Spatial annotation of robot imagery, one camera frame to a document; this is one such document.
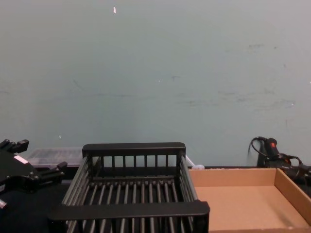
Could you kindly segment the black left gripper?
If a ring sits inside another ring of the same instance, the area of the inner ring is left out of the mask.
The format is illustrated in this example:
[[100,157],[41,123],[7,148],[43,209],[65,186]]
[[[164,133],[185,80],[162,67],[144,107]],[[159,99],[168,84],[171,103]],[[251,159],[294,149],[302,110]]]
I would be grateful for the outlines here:
[[27,160],[14,153],[28,149],[29,140],[18,142],[5,139],[0,143],[0,193],[12,190],[34,192],[39,186],[60,184],[65,176],[67,162],[56,167],[37,171]]

